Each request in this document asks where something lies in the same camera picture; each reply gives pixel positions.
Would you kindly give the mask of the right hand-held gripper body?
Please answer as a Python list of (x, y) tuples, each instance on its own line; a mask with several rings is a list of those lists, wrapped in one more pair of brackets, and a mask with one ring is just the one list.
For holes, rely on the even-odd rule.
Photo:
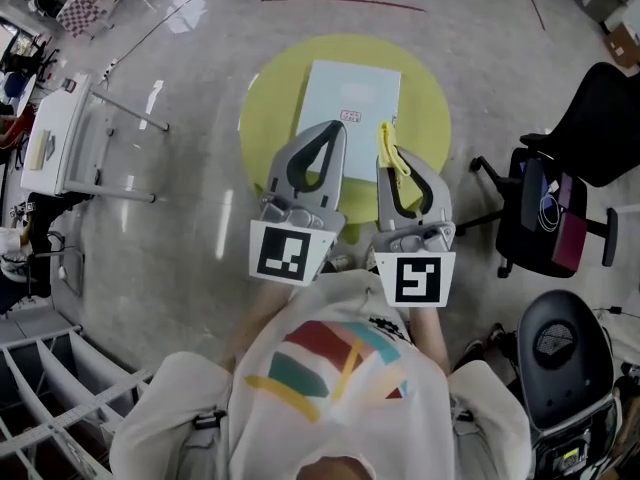
[(396, 308), (444, 307), (449, 298), (456, 253), (455, 225), (440, 221), (378, 233), (376, 266), (387, 303)]

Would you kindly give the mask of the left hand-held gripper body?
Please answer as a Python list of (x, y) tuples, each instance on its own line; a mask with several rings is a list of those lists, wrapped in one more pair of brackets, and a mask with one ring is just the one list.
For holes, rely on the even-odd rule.
[(250, 223), (249, 274), (288, 285), (309, 285), (321, 272), (346, 217), (276, 193), (267, 192), (261, 200), (261, 215)]

